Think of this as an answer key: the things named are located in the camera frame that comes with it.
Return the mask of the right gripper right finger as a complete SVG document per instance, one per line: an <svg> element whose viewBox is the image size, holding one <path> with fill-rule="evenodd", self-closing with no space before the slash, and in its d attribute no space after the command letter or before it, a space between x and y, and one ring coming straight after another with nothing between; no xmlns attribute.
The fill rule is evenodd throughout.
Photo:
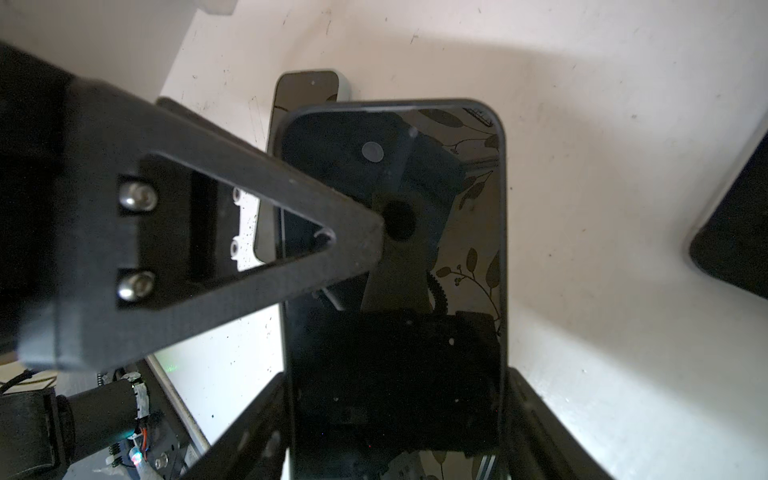
<svg viewBox="0 0 768 480"><path fill-rule="evenodd" d="M608 479L522 374L509 367L503 394L503 459L512 479Z"/></svg>

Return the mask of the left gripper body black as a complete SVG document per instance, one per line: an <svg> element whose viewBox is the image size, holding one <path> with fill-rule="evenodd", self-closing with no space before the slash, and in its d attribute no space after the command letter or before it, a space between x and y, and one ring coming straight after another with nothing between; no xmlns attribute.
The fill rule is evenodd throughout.
<svg viewBox="0 0 768 480"><path fill-rule="evenodd" d="M16 349L27 310L51 295L54 183L62 169L72 76L1 44L1 352Z"/></svg>

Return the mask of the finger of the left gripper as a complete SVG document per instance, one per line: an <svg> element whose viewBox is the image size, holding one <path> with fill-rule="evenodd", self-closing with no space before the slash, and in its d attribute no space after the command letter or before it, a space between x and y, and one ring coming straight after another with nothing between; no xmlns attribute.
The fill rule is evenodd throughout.
<svg viewBox="0 0 768 480"><path fill-rule="evenodd" d="M50 296L27 310L18 359L97 370L371 269L381 217L206 125L112 86L71 79L54 183ZM263 195L328 243L228 277L209 270L220 183Z"/></svg>

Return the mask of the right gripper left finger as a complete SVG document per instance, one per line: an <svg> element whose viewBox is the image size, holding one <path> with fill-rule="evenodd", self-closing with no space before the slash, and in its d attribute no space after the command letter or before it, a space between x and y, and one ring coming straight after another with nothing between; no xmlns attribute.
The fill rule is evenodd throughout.
<svg viewBox="0 0 768 480"><path fill-rule="evenodd" d="M291 440L286 378L276 374L184 479L279 479Z"/></svg>

